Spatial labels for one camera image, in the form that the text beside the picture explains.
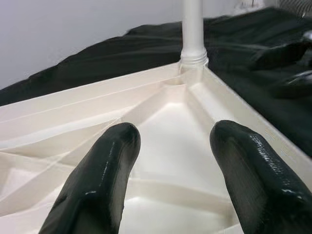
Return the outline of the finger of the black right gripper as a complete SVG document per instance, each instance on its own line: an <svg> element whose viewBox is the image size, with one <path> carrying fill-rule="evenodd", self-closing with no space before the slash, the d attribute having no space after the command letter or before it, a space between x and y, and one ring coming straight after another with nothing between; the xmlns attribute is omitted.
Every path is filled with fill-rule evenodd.
<svg viewBox="0 0 312 234"><path fill-rule="evenodd" d="M253 70L269 70L293 64L312 48L312 42L301 40L263 50L253 57Z"/></svg>
<svg viewBox="0 0 312 234"><path fill-rule="evenodd" d="M304 98L312 96L312 72L302 72L280 81L274 86L276 98Z"/></svg>

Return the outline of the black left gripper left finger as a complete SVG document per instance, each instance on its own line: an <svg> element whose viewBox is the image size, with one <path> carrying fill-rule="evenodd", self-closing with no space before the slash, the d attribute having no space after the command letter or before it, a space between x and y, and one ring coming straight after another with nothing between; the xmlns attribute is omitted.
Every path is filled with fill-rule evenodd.
<svg viewBox="0 0 312 234"><path fill-rule="evenodd" d="M140 146L135 125L108 128L70 173L39 234L118 234Z"/></svg>

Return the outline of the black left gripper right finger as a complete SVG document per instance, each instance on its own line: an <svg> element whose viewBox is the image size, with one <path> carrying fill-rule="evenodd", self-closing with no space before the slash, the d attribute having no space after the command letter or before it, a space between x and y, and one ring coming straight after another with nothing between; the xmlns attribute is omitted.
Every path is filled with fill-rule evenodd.
<svg viewBox="0 0 312 234"><path fill-rule="evenodd" d="M210 146L244 234L312 234L312 192L262 135L221 120Z"/></svg>

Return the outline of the white plastic table top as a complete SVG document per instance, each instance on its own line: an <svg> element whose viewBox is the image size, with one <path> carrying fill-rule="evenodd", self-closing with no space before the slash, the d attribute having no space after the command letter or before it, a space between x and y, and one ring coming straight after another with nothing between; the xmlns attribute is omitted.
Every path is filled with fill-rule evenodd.
<svg viewBox="0 0 312 234"><path fill-rule="evenodd" d="M0 234L38 234L67 177L109 127L141 149L120 234L243 234L209 143L216 122L261 134L312 191L312 159L207 67L178 63L0 107Z"/></svg>

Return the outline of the white plastic table leg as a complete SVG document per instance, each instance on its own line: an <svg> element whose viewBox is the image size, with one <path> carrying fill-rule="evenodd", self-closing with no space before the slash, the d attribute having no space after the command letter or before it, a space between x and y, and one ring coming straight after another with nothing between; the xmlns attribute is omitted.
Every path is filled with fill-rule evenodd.
<svg viewBox="0 0 312 234"><path fill-rule="evenodd" d="M204 45L203 0L183 0L180 72L208 63Z"/></svg>

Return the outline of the black table cloth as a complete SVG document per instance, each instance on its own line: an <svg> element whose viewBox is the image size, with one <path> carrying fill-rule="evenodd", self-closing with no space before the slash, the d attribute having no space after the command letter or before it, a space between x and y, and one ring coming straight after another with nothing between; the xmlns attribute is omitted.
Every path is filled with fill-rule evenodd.
<svg viewBox="0 0 312 234"><path fill-rule="evenodd" d="M274 96L274 86L280 81L312 72L312 48L293 64L253 70L256 54L301 41L309 30L312 19L276 8L204 20L209 69L312 158L312 96ZM175 63L181 48L180 22L142 25L1 89L0 106Z"/></svg>

